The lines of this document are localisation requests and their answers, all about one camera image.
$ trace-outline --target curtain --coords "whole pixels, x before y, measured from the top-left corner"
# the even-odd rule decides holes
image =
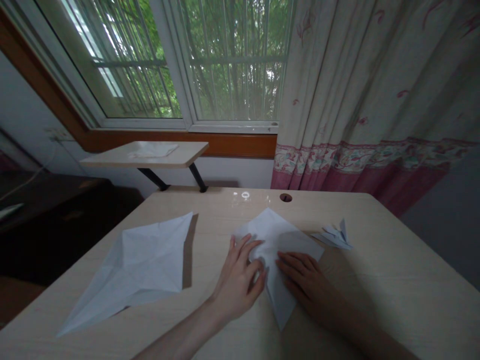
[[[480,139],[480,3],[299,1],[272,189],[400,216]]]

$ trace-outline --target desk surface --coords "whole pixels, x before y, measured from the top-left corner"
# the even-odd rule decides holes
[[[345,218],[353,250],[327,248],[325,276],[421,359],[478,359],[480,292],[372,196],[362,193],[172,186],[156,192],[0,332],[9,359],[129,359],[187,316],[213,291],[230,234],[266,207],[306,233]],[[128,308],[85,330],[56,338],[122,230],[198,214],[192,286]],[[279,332],[267,294],[200,349],[196,359],[360,359],[344,340],[297,306]]]
[[[139,151],[147,143],[176,144],[178,147],[164,157],[129,157],[129,153]],[[208,148],[208,142],[198,141],[134,141],[83,159],[80,163],[91,167],[180,169],[188,168]]]

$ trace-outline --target wall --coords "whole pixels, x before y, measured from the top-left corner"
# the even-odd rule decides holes
[[[480,291],[480,146],[401,220]]]
[[[50,141],[45,128],[65,130],[50,109],[0,52],[0,127],[52,173],[108,178],[114,185],[137,188],[144,197],[156,186],[134,168],[83,167],[90,154],[75,141]],[[207,185],[269,189],[273,160],[201,157],[195,162]],[[167,184],[195,185],[188,169],[155,170]]]

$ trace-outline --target window glass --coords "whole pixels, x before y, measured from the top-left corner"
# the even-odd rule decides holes
[[[199,120],[276,121],[292,0],[178,0]]]
[[[37,0],[107,118],[181,118],[148,0]]]

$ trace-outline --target folded paper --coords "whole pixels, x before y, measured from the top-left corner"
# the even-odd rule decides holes
[[[320,240],[322,243],[340,249],[351,250],[353,246],[349,243],[347,237],[347,228],[345,227],[345,219],[340,222],[340,229],[338,231],[332,226],[326,226],[323,233],[311,234],[314,238]]]
[[[178,144],[138,141],[140,148],[128,154],[129,158],[163,158],[178,148]]]
[[[182,291],[184,243],[192,216],[124,230],[57,336]]]
[[[250,252],[249,260],[260,259],[268,269],[266,291],[278,327],[282,331],[297,301],[285,287],[284,274],[275,264],[275,260],[279,258],[277,252],[306,253],[318,261],[324,249],[270,208],[266,208],[252,221],[242,225],[233,235],[238,242],[248,233],[252,235],[250,241],[264,241]]]

